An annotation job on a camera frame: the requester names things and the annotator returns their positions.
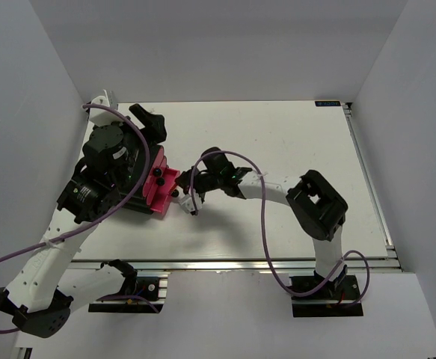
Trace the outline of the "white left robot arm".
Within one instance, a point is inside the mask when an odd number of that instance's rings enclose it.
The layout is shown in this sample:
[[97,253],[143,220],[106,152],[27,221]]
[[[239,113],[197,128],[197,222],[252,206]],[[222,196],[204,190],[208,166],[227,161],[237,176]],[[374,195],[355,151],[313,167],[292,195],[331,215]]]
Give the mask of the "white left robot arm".
[[62,281],[82,244],[117,210],[154,213],[169,204],[165,118],[139,104],[128,115],[99,104],[85,108],[93,128],[49,227],[38,244],[26,248],[29,259],[18,275],[0,287],[0,311],[11,317],[13,330],[40,338],[56,334],[74,311],[92,302],[154,300],[123,260],[105,261],[72,283]]

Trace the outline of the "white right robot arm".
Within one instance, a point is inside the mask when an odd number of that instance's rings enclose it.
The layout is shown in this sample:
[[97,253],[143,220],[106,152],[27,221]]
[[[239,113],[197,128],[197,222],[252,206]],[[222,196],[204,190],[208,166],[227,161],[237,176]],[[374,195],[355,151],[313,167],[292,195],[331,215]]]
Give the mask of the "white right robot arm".
[[243,200],[260,199],[264,236],[265,204],[270,201],[288,206],[313,240],[317,292],[333,298],[342,291],[346,264],[341,236],[349,206],[318,171],[309,170],[299,178],[272,177],[247,157],[217,147],[203,152],[196,161],[200,163],[204,163],[204,170],[193,165],[175,179],[184,192],[179,204],[185,212],[197,215],[206,193],[214,190]]

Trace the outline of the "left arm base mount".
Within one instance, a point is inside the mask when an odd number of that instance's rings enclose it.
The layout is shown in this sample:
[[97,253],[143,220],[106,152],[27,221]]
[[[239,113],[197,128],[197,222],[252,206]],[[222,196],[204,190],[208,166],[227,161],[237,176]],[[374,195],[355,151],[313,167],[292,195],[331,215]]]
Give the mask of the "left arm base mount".
[[168,277],[164,274],[138,276],[113,296],[124,299],[99,300],[88,305],[89,313],[158,314],[164,307]]

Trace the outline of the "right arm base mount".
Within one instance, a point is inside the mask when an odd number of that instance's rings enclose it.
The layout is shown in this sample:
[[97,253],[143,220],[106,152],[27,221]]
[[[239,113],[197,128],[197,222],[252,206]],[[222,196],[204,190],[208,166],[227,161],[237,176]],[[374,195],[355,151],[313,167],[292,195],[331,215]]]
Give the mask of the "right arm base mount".
[[292,297],[294,318],[362,317],[362,304],[351,303],[360,297],[355,275],[346,275],[336,290],[328,285],[307,297]]

